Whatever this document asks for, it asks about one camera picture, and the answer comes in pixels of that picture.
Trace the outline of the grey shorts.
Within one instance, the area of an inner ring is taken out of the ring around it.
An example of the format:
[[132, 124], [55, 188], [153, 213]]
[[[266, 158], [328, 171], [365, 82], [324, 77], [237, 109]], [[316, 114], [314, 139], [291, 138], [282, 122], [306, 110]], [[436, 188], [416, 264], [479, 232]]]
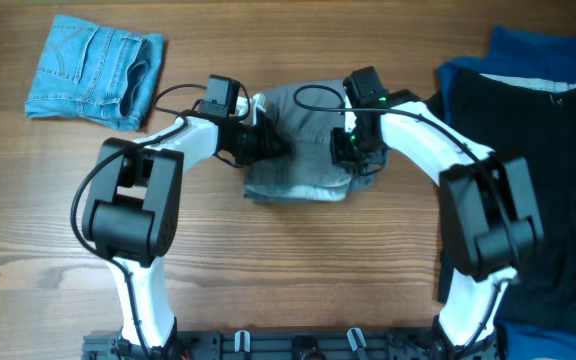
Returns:
[[344, 127], [345, 117], [303, 109], [294, 96], [306, 105], [329, 109], [341, 104], [345, 91], [340, 80], [326, 80], [294, 83], [255, 94], [255, 101], [270, 102], [274, 129], [288, 143], [290, 152], [250, 165], [243, 195], [259, 203], [334, 202], [350, 192], [369, 189], [389, 155], [376, 154], [364, 175], [335, 165], [331, 155], [332, 129]]

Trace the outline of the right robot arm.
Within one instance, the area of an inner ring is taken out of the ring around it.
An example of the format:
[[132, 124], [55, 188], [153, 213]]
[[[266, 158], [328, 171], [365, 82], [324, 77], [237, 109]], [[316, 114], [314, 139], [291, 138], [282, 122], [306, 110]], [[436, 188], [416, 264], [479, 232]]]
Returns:
[[544, 241], [526, 159], [467, 138], [405, 91], [361, 97], [347, 88], [336, 110], [346, 123], [335, 133], [343, 147], [335, 160], [357, 164], [372, 151], [392, 149], [438, 186], [442, 250], [452, 275], [436, 335], [448, 356], [472, 354], [494, 334], [502, 296]]

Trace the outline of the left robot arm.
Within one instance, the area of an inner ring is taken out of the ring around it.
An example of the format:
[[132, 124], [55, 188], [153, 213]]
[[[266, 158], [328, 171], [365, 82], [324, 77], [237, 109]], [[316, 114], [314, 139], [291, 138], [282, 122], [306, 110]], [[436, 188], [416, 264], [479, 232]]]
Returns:
[[261, 110], [252, 124], [238, 117], [184, 110], [174, 123], [143, 139], [107, 139], [71, 211], [80, 243], [112, 272], [123, 327], [111, 346], [122, 359], [180, 359], [177, 319], [168, 302], [164, 255], [177, 231], [182, 178], [221, 151], [250, 165], [289, 153]]

